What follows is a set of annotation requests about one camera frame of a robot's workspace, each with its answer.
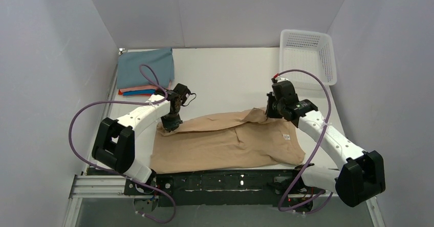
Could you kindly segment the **beige t shirt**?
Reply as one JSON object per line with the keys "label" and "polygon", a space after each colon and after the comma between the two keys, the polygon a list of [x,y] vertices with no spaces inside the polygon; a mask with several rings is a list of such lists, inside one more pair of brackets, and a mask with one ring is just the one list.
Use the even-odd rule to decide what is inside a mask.
{"label": "beige t shirt", "polygon": [[158,124],[150,168],[158,174],[303,163],[296,128],[266,116],[265,108],[215,113],[184,121],[176,130]]}

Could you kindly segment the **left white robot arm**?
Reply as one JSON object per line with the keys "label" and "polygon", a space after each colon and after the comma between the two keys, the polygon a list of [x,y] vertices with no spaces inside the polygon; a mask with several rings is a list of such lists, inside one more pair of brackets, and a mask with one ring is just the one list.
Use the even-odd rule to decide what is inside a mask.
{"label": "left white robot arm", "polygon": [[190,95],[190,89],[179,83],[173,90],[157,90],[144,105],[121,117],[103,119],[92,157],[117,173],[149,184],[156,173],[136,159],[135,139],[157,120],[162,122],[164,131],[176,130],[183,122],[180,108]]}

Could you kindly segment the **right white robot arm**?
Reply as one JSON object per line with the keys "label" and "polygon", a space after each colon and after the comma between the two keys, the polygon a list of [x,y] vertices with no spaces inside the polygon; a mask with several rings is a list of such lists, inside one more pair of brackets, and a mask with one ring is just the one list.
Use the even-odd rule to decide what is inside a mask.
{"label": "right white robot arm", "polygon": [[291,122],[317,143],[314,151],[323,148],[337,166],[336,170],[327,169],[307,160],[282,198],[287,198],[292,188],[300,185],[337,194],[347,206],[355,207],[385,191],[384,160],[380,153],[355,145],[328,124],[310,100],[299,100],[288,79],[273,78],[272,82],[272,92],[267,94],[267,117]]}

